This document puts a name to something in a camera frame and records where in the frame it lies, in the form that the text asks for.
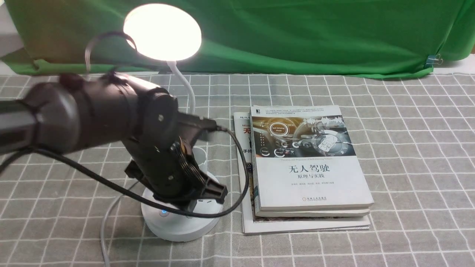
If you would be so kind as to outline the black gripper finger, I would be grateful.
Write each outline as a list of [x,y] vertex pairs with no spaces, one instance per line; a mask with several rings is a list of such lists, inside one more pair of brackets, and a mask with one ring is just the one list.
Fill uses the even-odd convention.
[[227,196],[226,186],[213,177],[207,178],[204,185],[191,190],[188,211],[193,213],[220,213]]

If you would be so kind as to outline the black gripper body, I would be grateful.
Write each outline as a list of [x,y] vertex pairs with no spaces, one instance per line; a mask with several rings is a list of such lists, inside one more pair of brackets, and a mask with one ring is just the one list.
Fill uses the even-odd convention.
[[169,204],[188,204],[202,199],[171,153],[158,152],[134,139],[125,139],[124,147],[132,157],[124,172],[149,189],[153,199]]

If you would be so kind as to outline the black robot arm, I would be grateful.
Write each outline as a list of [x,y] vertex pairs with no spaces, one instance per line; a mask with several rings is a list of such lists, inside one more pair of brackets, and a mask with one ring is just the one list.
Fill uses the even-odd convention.
[[122,142],[132,157],[124,172],[179,213],[198,200],[223,204],[227,187],[202,171],[192,151],[215,120],[182,113],[178,100],[153,83],[108,73],[95,81],[61,74],[24,98],[1,101],[1,154],[64,154]]

